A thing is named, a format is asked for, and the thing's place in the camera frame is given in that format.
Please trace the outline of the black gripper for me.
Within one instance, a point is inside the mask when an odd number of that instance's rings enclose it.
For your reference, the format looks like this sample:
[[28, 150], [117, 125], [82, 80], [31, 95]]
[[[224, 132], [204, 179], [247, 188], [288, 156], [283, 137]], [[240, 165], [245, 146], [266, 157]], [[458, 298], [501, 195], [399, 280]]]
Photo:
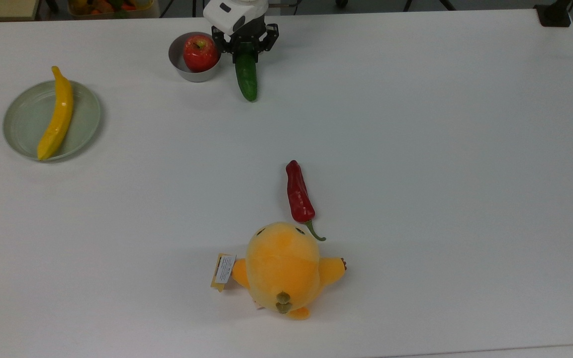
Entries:
[[236, 63], [239, 47], [248, 43], [253, 48], [255, 63], [262, 52], [268, 52], [279, 38], [279, 25], [277, 23], [249, 22], [226, 39], [226, 34], [215, 26], [211, 27], [211, 37], [217, 50], [222, 54], [230, 54], [232, 63]]

